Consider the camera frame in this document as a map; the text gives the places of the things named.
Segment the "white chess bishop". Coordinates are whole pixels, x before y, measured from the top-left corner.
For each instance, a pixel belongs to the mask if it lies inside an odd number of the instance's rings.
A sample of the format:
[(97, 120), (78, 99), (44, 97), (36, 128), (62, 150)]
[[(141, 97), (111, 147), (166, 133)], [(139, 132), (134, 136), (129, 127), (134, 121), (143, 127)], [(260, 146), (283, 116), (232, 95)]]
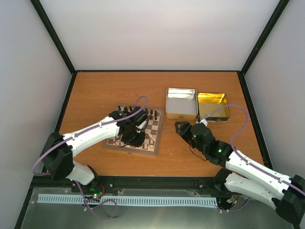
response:
[(148, 136), (149, 136), (149, 138), (150, 138), (151, 140), (155, 141), (155, 138), (154, 138), (154, 136), (153, 136), (151, 133), (149, 133)]

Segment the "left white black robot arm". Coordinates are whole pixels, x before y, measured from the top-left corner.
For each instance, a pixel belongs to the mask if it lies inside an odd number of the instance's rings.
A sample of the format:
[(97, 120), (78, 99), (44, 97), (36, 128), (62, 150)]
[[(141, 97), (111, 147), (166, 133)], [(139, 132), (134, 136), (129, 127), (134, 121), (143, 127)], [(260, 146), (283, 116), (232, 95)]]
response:
[(74, 158), (85, 149), (103, 140), (119, 136), (128, 146), (144, 143), (144, 128), (148, 115), (139, 107), (132, 112), (113, 111), (99, 122), (79, 131), (49, 135), (41, 152), (42, 163), (53, 180), (64, 178), (77, 181), (89, 192), (98, 189), (99, 180), (91, 166), (82, 165)]

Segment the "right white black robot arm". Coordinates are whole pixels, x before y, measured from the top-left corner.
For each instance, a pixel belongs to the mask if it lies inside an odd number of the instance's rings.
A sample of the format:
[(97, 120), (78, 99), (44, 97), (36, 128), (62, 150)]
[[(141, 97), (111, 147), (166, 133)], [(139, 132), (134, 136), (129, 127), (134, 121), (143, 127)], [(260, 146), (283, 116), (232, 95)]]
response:
[(305, 180), (271, 170), (229, 143), (216, 140), (207, 123), (175, 123), (176, 133), (207, 161), (221, 166), (215, 176), (220, 191), (246, 195), (265, 203), (287, 222), (299, 225), (305, 215)]

